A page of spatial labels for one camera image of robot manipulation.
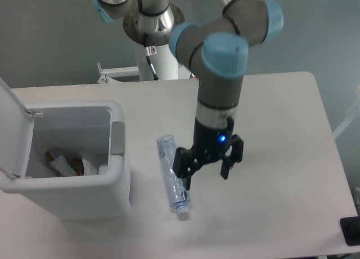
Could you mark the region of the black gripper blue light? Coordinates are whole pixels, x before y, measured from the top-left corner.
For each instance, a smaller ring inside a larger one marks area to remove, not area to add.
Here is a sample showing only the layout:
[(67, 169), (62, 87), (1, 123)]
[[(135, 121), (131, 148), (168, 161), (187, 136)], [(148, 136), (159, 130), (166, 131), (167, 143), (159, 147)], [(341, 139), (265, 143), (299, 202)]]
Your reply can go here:
[(190, 149), (178, 147), (173, 163), (173, 171), (182, 179), (186, 190), (190, 190), (191, 177), (202, 166), (221, 159), (220, 175), (227, 180), (235, 163), (242, 161), (244, 141), (239, 135), (233, 134), (234, 126), (232, 117), (226, 118), (224, 128), (210, 128), (195, 119), (193, 146)]

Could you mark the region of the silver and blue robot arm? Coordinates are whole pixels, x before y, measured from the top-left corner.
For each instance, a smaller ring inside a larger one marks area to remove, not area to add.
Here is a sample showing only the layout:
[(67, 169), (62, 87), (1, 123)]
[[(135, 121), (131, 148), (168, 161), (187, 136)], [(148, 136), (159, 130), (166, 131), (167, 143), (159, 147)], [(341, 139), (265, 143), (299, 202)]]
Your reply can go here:
[(218, 1), (221, 18), (198, 26), (169, 0), (92, 0), (103, 21), (123, 19), (141, 80), (176, 78), (178, 65), (199, 80), (193, 145), (178, 148), (173, 164), (186, 189), (202, 166), (221, 161), (227, 178), (242, 161), (244, 143), (233, 129), (248, 50), (278, 36), (284, 24), (273, 0)]

